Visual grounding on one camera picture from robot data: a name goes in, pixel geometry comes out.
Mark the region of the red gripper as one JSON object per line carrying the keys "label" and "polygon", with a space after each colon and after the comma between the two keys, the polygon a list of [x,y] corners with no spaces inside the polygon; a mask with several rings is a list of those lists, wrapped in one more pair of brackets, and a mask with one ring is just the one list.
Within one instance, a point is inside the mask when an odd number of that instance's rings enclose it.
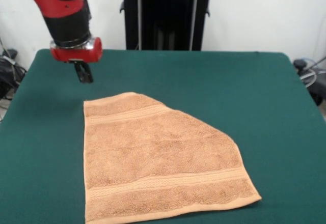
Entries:
{"label": "red gripper", "polygon": [[90,66],[87,63],[98,62],[103,54],[102,42],[99,37],[91,37],[83,44],[72,48],[59,47],[51,41],[50,52],[57,61],[79,61],[73,64],[81,83],[92,83],[94,81]]}

